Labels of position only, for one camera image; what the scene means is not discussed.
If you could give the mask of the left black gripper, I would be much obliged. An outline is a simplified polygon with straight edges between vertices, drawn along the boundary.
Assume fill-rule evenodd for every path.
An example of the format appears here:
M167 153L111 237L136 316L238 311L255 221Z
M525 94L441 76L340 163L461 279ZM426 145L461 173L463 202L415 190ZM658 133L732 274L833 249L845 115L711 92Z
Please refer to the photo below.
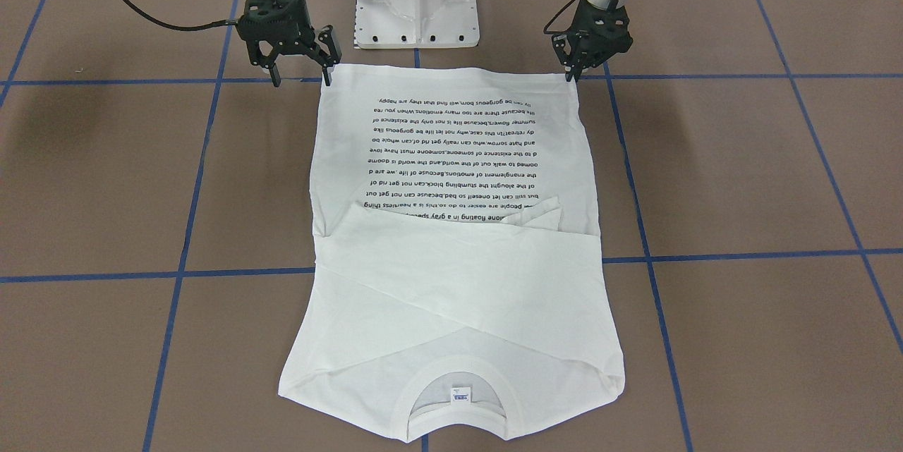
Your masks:
M578 0L570 28L552 36L552 49L568 82L580 80L584 70L598 67L598 62L626 53L633 44L628 26L629 16L622 0L607 0L603 8Z

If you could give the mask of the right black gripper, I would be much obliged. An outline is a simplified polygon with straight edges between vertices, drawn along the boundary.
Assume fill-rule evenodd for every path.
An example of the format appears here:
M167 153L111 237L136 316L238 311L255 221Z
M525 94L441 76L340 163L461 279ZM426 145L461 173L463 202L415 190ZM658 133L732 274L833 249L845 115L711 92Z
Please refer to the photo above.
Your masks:
M333 25L326 25L315 35L306 0L246 0L236 31L245 41L249 62L267 72L275 87L281 85L275 63L279 56L318 60L319 55L326 86L332 83L330 69L341 63L342 51Z

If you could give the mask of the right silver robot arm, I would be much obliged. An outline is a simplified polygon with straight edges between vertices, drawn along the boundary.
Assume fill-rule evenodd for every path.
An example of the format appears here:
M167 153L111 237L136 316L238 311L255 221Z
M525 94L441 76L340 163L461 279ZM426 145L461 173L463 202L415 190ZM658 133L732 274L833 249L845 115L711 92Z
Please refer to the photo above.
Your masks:
M341 62L333 29L331 25L313 27L306 0L246 0L236 21L250 63L267 70L274 86L281 83L275 63L280 56L309 57L322 69L325 85L330 85L329 72Z

